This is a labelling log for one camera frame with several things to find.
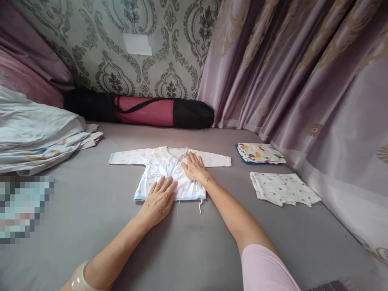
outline bed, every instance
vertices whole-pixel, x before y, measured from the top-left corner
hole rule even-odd
[[[322,204],[285,205],[256,198],[249,172],[291,173],[280,165],[245,165],[236,142],[261,142],[252,132],[181,130],[100,123],[104,139],[45,171],[54,194],[28,238],[0,250],[0,290],[59,290],[83,261],[101,251],[133,218],[144,166],[109,165],[110,154],[170,146],[230,156],[232,167],[209,172],[267,231],[301,290],[373,268],[372,256]],[[242,290],[236,243],[213,202],[174,205],[136,248],[113,290]]]

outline forearm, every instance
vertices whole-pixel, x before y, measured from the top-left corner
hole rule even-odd
[[[132,219],[115,239],[87,264],[84,271],[86,282],[96,289],[109,288],[148,230],[137,218]]]
[[[236,240],[240,255],[247,245],[263,245],[278,255],[270,238],[253,216],[217,181],[207,174],[200,180],[227,228]]]

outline shirt sleeve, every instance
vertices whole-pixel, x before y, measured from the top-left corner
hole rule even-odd
[[[152,156],[154,149],[131,150],[116,152],[110,155],[110,164],[143,164],[146,165]]]
[[[212,154],[208,152],[201,152],[197,150],[190,150],[190,151],[196,154],[197,157],[201,156],[205,168],[232,166],[232,159],[228,156],[222,156],[222,155]]]
[[[264,246],[246,246],[241,264],[244,291],[300,291],[283,262]]]

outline white paper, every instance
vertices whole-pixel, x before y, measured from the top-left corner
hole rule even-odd
[[[127,52],[134,55],[152,55],[150,39],[141,34],[122,34]]]

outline purple curtain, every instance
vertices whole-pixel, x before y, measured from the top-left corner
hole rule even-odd
[[[0,50],[59,90],[75,88],[65,64],[9,0],[0,1]]]
[[[388,290],[388,2],[225,0],[198,100],[283,152],[376,260]]]

